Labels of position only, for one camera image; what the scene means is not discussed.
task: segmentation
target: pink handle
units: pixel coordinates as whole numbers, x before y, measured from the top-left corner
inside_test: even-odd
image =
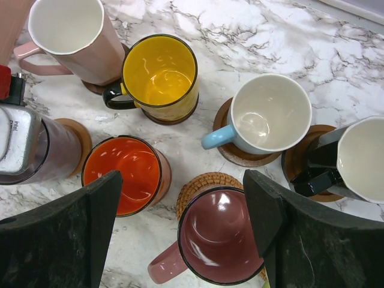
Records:
[[[148,273],[153,282],[163,284],[183,273],[187,268],[180,255],[178,243],[175,242],[148,265]]]
[[[49,75],[71,75],[73,74],[70,70],[65,68],[62,65],[35,65],[28,61],[25,61],[25,58],[28,58],[35,54],[46,54],[43,49],[38,47],[32,41],[16,47],[13,49],[13,53],[16,56],[17,63],[19,66],[31,73],[41,76]]]

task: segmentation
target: red mug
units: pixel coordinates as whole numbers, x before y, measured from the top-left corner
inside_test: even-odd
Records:
[[[136,214],[158,203],[172,180],[167,158],[134,136],[111,137],[96,145],[84,162],[82,185],[113,170],[119,170],[123,178],[118,217]]]
[[[178,240],[148,265],[148,272],[157,284],[189,268],[212,284],[237,285],[263,266],[244,191],[209,185],[195,193],[182,213]]]

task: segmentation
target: black handle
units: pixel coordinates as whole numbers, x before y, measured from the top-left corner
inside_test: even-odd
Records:
[[[343,180],[337,170],[309,168],[291,180],[293,189],[305,197],[317,195]]]
[[[108,108],[115,110],[125,110],[137,108],[133,100],[115,101],[117,96],[123,95],[119,82],[112,83],[103,92],[103,100]]]

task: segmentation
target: round coaster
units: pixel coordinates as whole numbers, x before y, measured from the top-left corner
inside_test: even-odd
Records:
[[[144,113],[145,116],[147,116],[150,120],[152,120],[153,122],[155,122],[157,124],[160,124],[160,125],[176,125],[176,124],[179,124],[179,123],[184,122],[185,120],[187,120],[193,114],[193,112],[196,110],[196,107],[197,107],[198,103],[199,103],[199,96],[197,96],[196,105],[193,107],[191,112],[188,113],[187,115],[185,115],[183,118],[180,118],[180,119],[177,119],[177,120],[174,120],[174,121],[159,120],[159,119],[153,117],[151,114],[149,114],[147,111],[145,111],[143,109],[142,109],[142,112]]]
[[[307,135],[296,146],[283,152],[283,156],[281,156],[281,166],[288,183],[305,168],[305,155],[312,141],[332,130],[335,130],[335,127],[329,125],[312,125]],[[333,202],[344,197],[324,191],[310,198],[318,202]]]
[[[79,164],[76,166],[75,170],[71,173],[71,175],[68,176],[69,178],[78,174],[82,170],[84,161],[92,150],[92,139],[91,135],[89,135],[87,128],[83,124],[80,124],[73,119],[59,118],[55,119],[55,121],[70,129],[77,136],[77,138],[79,138],[80,144],[82,146],[82,155]]]
[[[214,120],[213,131],[216,131],[227,125],[227,114],[231,102],[232,98],[228,99],[218,110]],[[281,154],[281,152],[263,155],[250,154],[240,150],[233,143],[219,146],[217,149],[225,159],[243,167],[260,167],[266,165],[276,160]]]
[[[211,184],[220,184],[222,186],[231,186],[243,189],[242,184],[237,179],[228,174],[221,172],[209,172],[201,174],[193,178],[190,182],[181,188],[178,200],[176,202],[176,215],[178,220],[180,220],[181,214],[187,206],[188,202],[191,200],[193,194],[198,189]],[[260,273],[258,273],[258,276],[266,281],[265,268],[263,268]]]
[[[127,53],[129,52],[130,49],[125,44],[121,43],[121,45],[124,48],[125,55],[127,55]],[[103,92],[104,92],[104,90],[106,89],[107,86],[109,86],[109,85],[111,85],[111,84],[113,84],[115,82],[121,83],[121,78],[116,80],[116,81],[114,81],[114,82],[112,82],[112,83],[108,83],[108,84],[103,85],[103,86],[96,85],[96,84],[91,84],[91,83],[85,82],[83,80],[82,80],[82,82],[83,82],[83,84],[84,84],[86,89],[90,90],[91,92],[93,92],[93,93],[95,93],[97,95],[101,95],[101,94],[103,94]]]

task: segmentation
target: wicker coaster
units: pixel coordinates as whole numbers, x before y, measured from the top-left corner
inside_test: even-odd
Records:
[[[227,114],[231,102],[232,98],[228,99],[218,110],[214,120],[213,131],[216,131],[227,125]],[[259,167],[266,165],[276,160],[281,154],[281,152],[264,155],[250,154],[244,152],[243,150],[240,150],[233,143],[228,143],[223,146],[219,146],[217,149],[225,159],[243,167]]]
[[[55,121],[71,130],[77,136],[77,138],[79,138],[80,144],[82,146],[82,155],[79,164],[76,166],[75,170],[71,173],[71,175],[68,176],[69,178],[78,174],[82,170],[84,161],[92,150],[92,139],[91,135],[89,135],[87,128],[85,128],[83,124],[80,124],[73,119],[59,118],[55,119]]]
[[[147,116],[150,120],[152,120],[153,122],[155,122],[157,124],[160,124],[160,125],[176,125],[176,124],[179,124],[179,123],[184,122],[185,120],[187,120],[193,114],[193,112],[196,110],[196,107],[197,107],[198,103],[199,103],[199,96],[197,96],[196,105],[193,107],[191,112],[188,113],[187,115],[185,115],[183,118],[180,118],[180,119],[177,119],[177,120],[174,120],[174,121],[159,120],[159,119],[153,117],[147,111],[145,111],[143,109],[142,109],[142,111],[143,111],[145,116]]]
[[[307,154],[312,141],[322,134],[332,130],[335,130],[335,127],[329,125],[313,125],[309,129],[307,135],[296,146],[283,152],[281,166],[288,183],[290,183],[294,177],[298,176],[305,168],[305,155]],[[344,197],[324,191],[310,198],[318,202],[333,202]]]
[[[127,55],[130,49],[125,44],[121,43],[121,45],[124,48],[125,55]],[[96,84],[91,84],[91,83],[85,82],[83,80],[82,80],[82,82],[83,82],[83,84],[84,84],[86,89],[90,90],[91,92],[93,92],[93,93],[95,93],[97,95],[101,95],[104,92],[104,90],[106,89],[107,86],[109,86],[109,85],[111,85],[112,83],[115,83],[115,82],[121,83],[121,78],[116,80],[116,81],[114,81],[114,82],[112,82],[112,83],[108,83],[107,85],[103,85],[103,86],[96,85]]]
[[[242,184],[237,179],[228,174],[220,172],[209,172],[201,174],[193,178],[190,182],[188,182],[181,188],[176,203],[176,215],[178,220],[180,220],[181,214],[187,206],[188,202],[191,200],[193,194],[198,189],[211,184],[220,184],[223,186],[231,186],[243,189]],[[260,276],[264,281],[266,281],[265,268],[263,268],[260,273],[258,273],[258,276]]]

